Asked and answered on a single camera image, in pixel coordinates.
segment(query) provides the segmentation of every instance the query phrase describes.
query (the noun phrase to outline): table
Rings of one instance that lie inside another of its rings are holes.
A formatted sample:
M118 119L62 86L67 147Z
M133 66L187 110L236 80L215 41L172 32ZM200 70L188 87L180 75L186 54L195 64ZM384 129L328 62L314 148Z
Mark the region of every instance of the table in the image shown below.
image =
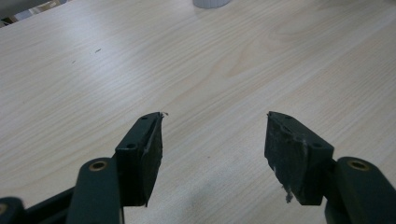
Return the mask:
M74 186L142 115L163 121L148 208L128 223L325 223L287 204L266 113L294 116L396 185L396 4L76 0L0 29L0 197Z

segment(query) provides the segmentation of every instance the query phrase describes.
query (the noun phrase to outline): wood grain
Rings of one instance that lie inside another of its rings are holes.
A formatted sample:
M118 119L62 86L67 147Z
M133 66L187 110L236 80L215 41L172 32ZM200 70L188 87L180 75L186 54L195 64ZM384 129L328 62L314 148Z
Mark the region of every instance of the wood grain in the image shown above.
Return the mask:
M31 206L165 111L148 208L127 223L325 223L263 156L290 114L396 185L392 0L78 0L0 29L0 197Z

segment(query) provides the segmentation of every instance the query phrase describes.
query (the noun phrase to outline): brass screw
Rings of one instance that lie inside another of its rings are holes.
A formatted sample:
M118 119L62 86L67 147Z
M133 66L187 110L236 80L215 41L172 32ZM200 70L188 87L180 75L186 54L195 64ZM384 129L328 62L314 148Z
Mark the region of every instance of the brass screw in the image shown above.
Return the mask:
M364 161L353 160L353 161L348 161L347 164L355 170L360 170L360 171L370 170L370 166Z
M3 215L8 209L8 205L6 203L0 203L0 215Z
M96 161L93 164L90 165L90 170L91 171L101 171L106 169L107 167L107 161Z

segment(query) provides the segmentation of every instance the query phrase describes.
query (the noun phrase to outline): gray cup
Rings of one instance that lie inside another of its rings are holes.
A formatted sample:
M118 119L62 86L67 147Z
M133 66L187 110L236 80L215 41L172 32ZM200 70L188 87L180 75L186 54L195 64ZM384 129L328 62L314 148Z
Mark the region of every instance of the gray cup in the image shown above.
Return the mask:
M231 0L192 0L196 7L201 8L222 7L230 1Z

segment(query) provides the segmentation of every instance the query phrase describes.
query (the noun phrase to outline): white cylindrical object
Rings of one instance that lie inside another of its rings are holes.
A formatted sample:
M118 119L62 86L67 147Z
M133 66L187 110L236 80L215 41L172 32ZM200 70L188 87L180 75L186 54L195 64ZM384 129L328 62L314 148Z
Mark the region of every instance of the white cylindrical object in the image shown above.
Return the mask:
M201 8L222 7L230 1L231 0L192 0L196 7Z

